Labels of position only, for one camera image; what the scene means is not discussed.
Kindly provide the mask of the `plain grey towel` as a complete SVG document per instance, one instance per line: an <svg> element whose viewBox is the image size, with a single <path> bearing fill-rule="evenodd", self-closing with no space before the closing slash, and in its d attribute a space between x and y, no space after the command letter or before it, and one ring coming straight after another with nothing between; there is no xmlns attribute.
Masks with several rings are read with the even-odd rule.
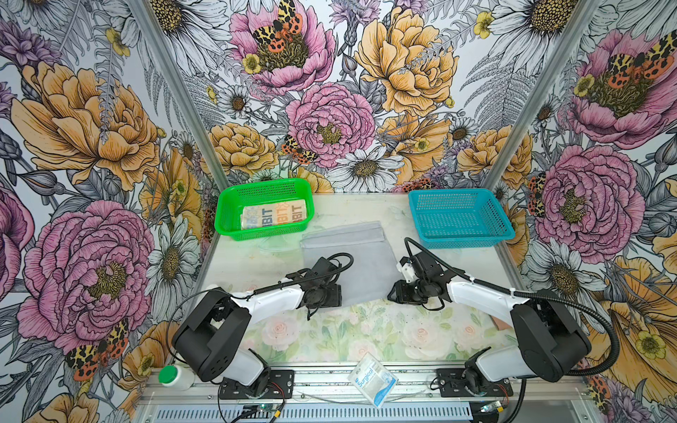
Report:
<svg viewBox="0 0 677 423"><path fill-rule="evenodd" d="M378 221L305 234L301 238L301 252L306 267L320 257L337 253L347 253L354 258L350 269L338 278L344 307L384 300L394 283L401 279L398 260Z"/></svg>

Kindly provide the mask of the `grey patterned towel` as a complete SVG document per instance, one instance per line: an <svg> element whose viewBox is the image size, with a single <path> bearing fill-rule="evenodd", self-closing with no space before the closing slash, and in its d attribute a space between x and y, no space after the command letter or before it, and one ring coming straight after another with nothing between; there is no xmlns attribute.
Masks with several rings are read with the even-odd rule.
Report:
<svg viewBox="0 0 677 423"><path fill-rule="evenodd" d="M256 229L302 222L308 217L304 200L287 200L260 206L245 206L241 229Z"/></svg>

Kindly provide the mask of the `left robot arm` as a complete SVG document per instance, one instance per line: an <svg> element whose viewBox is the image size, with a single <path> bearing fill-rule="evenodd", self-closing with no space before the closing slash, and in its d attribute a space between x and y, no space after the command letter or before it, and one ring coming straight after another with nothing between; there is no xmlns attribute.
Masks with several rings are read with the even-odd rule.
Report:
<svg viewBox="0 0 677 423"><path fill-rule="evenodd" d="M220 287L204 290L171 345L201 381L238 382L258 396L269 384L270 366L252 350L241 347L246 331L291 310L305 309L312 318L321 308L340 307L339 278L353 264L352 255L337 253L248 293L231 294Z"/></svg>

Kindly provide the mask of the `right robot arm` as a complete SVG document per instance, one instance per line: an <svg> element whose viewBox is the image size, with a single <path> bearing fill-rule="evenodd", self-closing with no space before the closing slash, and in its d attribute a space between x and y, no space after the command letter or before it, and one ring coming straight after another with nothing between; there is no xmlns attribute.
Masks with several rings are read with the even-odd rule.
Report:
<svg viewBox="0 0 677 423"><path fill-rule="evenodd" d="M423 306L437 298L442 304L476 308L515 331L514 347L486 347L465 362L461 381L473 395L483 395L508 378L557 382L592 348L569 308L552 294L498 287L449 269L425 252L402 258L397 269L402 279L394 284L389 301Z"/></svg>

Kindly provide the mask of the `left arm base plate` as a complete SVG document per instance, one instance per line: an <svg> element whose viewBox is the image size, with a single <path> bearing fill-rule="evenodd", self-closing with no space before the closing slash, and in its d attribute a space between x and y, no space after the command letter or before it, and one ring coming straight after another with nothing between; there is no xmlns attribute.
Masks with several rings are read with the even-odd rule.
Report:
<svg viewBox="0 0 677 423"><path fill-rule="evenodd" d="M220 400L291 399L294 393L294 370L265 369L250 386L231 379L225 379L219 387Z"/></svg>

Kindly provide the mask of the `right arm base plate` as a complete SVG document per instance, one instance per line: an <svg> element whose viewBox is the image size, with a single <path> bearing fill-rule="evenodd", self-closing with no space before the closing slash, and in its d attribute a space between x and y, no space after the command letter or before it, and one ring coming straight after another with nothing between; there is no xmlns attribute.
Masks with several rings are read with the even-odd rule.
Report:
<svg viewBox="0 0 677 423"><path fill-rule="evenodd" d="M432 386L442 398L509 398L514 394L508 379L490 382L468 368L438 368Z"/></svg>

